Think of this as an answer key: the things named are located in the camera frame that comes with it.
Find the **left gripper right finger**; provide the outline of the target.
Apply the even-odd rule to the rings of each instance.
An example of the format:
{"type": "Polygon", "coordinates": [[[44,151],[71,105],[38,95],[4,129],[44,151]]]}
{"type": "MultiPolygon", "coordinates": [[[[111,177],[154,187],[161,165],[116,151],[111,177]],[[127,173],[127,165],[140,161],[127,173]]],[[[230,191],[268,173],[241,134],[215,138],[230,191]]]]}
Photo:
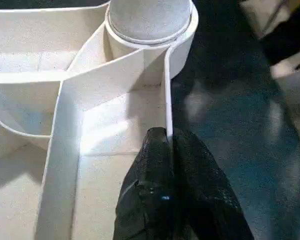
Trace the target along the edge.
{"type": "Polygon", "coordinates": [[[173,160],[180,206],[197,239],[254,239],[227,176],[197,135],[174,129],[173,160]]]}

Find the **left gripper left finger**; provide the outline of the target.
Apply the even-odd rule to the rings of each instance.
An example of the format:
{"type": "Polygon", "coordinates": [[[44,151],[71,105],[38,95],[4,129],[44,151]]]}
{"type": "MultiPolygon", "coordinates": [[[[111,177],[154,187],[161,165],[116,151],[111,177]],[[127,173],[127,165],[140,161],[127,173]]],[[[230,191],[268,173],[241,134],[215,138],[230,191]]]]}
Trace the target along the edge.
{"type": "Polygon", "coordinates": [[[166,129],[148,129],[122,182],[115,207],[113,239],[173,238],[175,190],[170,153],[166,129]]]}

